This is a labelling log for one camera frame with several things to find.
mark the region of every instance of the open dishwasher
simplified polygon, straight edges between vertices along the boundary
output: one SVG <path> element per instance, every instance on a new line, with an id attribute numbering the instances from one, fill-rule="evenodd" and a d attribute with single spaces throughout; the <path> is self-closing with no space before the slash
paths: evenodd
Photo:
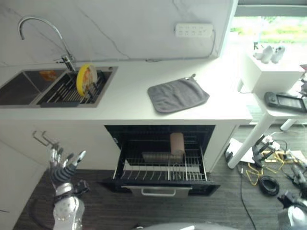
<path id="1" fill-rule="evenodd" d="M 106 126 L 121 149 L 113 178 L 102 181 L 113 192 L 135 196 L 210 196 L 219 185 L 209 181 L 203 154 L 214 126 Z M 184 136 L 182 158 L 170 154 L 170 134 Z"/>

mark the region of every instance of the kitchen island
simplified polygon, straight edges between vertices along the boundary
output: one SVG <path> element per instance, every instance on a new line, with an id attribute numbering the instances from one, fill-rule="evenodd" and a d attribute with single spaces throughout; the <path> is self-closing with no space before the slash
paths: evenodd
<path id="1" fill-rule="evenodd" d="M 206 171 L 211 172 L 236 128 L 252 119 L 239 95 L 223 84 L 222 70 L 235 71 L 225 58 L 93 64 L 118 67 L 96 108 L 0 109 L 0 140 L 47 166 L 46 147 L 32 137 L 35 130 L 46 131 L 47 136 L 66 147 L 66 153 L 88 151 L 81 169 L 113 170 L 119 149 L 104 125 L 214 125 L 204 153 Z M 0 84 L 21 70 L 61 67 L 60 64 L 1 67 Z M 207 103 L 171 114 L 156 112 L 147 89 L 192 74 L 196 74 L 196 81 L 210 95 Z"/>

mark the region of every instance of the double sink basin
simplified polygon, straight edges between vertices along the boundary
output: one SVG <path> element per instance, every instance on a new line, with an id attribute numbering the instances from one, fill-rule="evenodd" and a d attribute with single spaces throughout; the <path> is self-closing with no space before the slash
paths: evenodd
<path id="1" fill-rule="evenodd" d="M 83 97 L 76 90 L 78 71 L 23 70 L 0 88 L 0 108 L 97 107 L 116 70 L 96 68 L 98 80 Z"/>

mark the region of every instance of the robotic hand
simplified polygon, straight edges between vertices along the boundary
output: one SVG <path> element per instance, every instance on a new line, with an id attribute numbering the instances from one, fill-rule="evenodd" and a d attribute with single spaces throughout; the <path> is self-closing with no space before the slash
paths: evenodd
<path id="1" fill-rule="evenodd" d="M 278 214 L 279 230 L 307 229 L 307 182 L 296 165 L 292 166 L 293 183 L 298 185 L 301 197 L 296 197 L 291 192 L 277 197 L 283 204 L 283 210 Z"/>
<path id="2" fill-rule="evenodd" d="M 81 230 L 82 215 L 84 213 L 84 203 L 78 197 L 88 192 L 86 181 L 79 181 L 75 186 L 71 183 L 78 164 L 84 158 L 86 151 L 82 151 L 76 157 L 70 154 L 65 160 L 61 160 L 63 148 L 53 145 L 50 153 L 50 178 L 55 188 L 55 204 L 53 217 L 55 220 L 54 230 Z"/>

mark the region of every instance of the wire rack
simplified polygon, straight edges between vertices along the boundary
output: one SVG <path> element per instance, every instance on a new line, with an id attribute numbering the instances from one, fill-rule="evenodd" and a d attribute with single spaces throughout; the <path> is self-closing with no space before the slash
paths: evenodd
<path id="1" fill-rule="evenodd" d="M 39 101 L 41 103 L 69 103 L 93 104 L 97 100 L 109 75 L 97 72 L 97 82 L 93 83 L 85 96 L 79 95 L 76 89 L 76 74 L 67 73 L 62 79 Z"/>
<path id="2" fill-rule="evenodd" d="M 186 150 L 186 154 L 178 162 L 178 157 L 165 153 L 156 153 L 155 162 L 144 162 L 139 156 L 126 158 L 121 179 L 143 181 L 198 181 L 207 180 L 205 171 L 202 172 L 202 157 L 194 151 Z"/>

